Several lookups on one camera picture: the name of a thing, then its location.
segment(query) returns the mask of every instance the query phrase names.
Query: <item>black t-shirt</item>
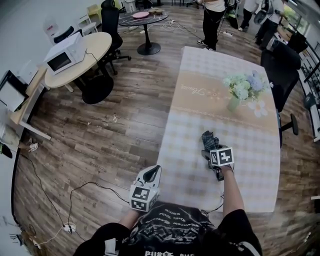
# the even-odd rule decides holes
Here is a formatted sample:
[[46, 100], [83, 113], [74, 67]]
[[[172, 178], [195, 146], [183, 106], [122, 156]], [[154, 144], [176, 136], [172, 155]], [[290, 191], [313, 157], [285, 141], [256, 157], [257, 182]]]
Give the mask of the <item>black t-shirt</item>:
[[106, 224], [74, 256], [103, 256], [105, 241], [113, 238], [119, 256], [262, 255], [243, 210], [229, 213], [216, 228], [196, 208], [156, 202], [132, 230], [118, 223]]

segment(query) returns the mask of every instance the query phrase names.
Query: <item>table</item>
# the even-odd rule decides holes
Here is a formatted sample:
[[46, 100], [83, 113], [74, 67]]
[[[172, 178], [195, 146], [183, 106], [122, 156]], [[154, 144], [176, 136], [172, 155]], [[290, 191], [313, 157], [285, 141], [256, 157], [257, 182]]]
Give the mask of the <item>table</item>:
[[[73, 89], [68, 86], [68, 84], [73, 81], [82, 91], [83, 101], [87, 104], [96, 104], [103, 101], [110, 94], [114, 86], [113, 79], [109, 76], [106, 68], [99, 62], [109, 50], [112, 38], [108, 33], [97, 32], [84, 36], [83, 40], [87, 52], [87, 54], [84, 55], [83, 61], [68, 67], [56, 75], [51, 75], [51, 73], [47, 71], [44, 80], [50, 88], [67, 86], [71, 92]], [[91, 69], [96, 63], [99, 65], [103, 76], [97, 76], [90, 81], [87, 80], [85, 76], [82, 76], [81, 79], [85, 83], [84, 85], [79, 77]]]
[[145, 18], [132, 17], [132, 15], [134, 15], [135, 13], [139, 13], [139, 12], [141, 12], [141, 10], [134, 11], [131, 13], [126, 12], [126, 13], [120, 14], [118, 24], [120, 26], [124, 26], [124, 27], [134, 27], [134, 26], [143, 25], [144, 33], [145, 33], [145, 43], [141, 44], [138, 47], [137, 52], [141, 55], [156, 54], [156, 53], [160, 52], [161, 46], [160, 46], [160, 44], [158, 44], [156, 42], [150, 42], [147, 25], [165, 20], [166, 18], [169, 17], [169, 14], [166, 11], [163, 11], [163, 13], [161, 15], [149, 14], [149, 16], [145, 17]]
[[280, 176], [280, 141], [271, 88], [258, 102], [242, 101], [227, 110], [231, 95], [223, 79], [231, 74], [265, 69], [254, 63], [185, 47], [174, 96], [158, 156], [162, 166], [160, 199], [164, 202], [214, 210], [221, 205], [224, 182], [217, 181], [201, 156], [201, 135], [209, 130], [220, 144], [233, 148], [234, 174], [247, 212], [273, 212]]
[[21, 109], [15, 111], [15, 112], [11, 112], [9, 113], [9, 118], [12, 120], [12, 122], [14, 122], [16, 125], [21, 125], [24, 128], [27, 128], [28, 130], [44, 137], [47, 140], [51, 140], [51, 137], [48, 136], [47, 134], [43, 133], [42, 131], [39, 131], [38, 129], [32, 127], [30, 124], [27, 123], [28, 119], [27, 117], [25, 117], [25, 115], [28, 115], [31, 113], [33, 105], [35, 104], [36, 99], [34, 99], [34, 96], [37, 92], [37, 89], [39, 88], [39, 86], [41, 85], [41, 80], [43, 79], [43, 77], [45, 76], [47, 69], [45, 67], [40, 67], [39, 70], [37, 71], [37, 73], [35, 74], [35, 76], [33, 77], [33, 79], [31, 80], [30, 84], [28, 85], [27, 89], [26, 89], [26, 94], [29, 96], [29, 98], [23, 103]]

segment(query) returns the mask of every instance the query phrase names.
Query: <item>pink plate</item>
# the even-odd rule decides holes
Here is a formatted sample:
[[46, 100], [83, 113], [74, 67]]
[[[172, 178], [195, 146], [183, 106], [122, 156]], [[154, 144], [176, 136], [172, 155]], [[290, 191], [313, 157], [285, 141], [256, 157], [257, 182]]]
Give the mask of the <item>pink plate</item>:
[[134, 17], [135, 19], [142, 19], [145, 18], [149, 15], [149, 12], [147, 11], [141, 11], [141, 12], [137, 12], [134, 15], [132, 15], [132, 17]]

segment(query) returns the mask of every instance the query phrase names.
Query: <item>white microwave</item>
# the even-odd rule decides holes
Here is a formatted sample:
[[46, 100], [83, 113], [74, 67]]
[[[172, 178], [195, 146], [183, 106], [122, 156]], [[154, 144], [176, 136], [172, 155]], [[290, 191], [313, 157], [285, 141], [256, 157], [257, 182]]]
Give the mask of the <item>white microwave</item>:
[[81, 62], [86, 54], [86, 46], [80, 33], [75, 33], [54, 45], [44, 59], [49, 72], [55, 74]]

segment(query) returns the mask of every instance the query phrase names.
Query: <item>beige round table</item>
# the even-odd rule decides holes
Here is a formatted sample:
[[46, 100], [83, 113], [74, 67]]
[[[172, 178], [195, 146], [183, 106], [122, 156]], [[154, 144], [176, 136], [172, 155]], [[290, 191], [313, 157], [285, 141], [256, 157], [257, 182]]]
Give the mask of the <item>beige round table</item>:
[[[83, 101], [87, 104], [96, 104], [104, 100], [114, 86], [113, 79], [109, 76], [105, 67], [99, 62], [109, 50], [112, 38], [108, 33], [97, 32], [84, 36], [83, 40], [86, 47], [86, 54], [84, 55], [83, 61], [68, 67], [56, 75], [51, 75], [47, 70], [44, 81], [49, 88], [67, 86], [69, 90], [72, 89], [68, 84], [73, 81], [82, 91]], [[90, 81], [82, 79], [85, 82], [85, 84], [83, 84], [79, 77], [91, 69], [97, 61], [103, 75], [96, 76]]]

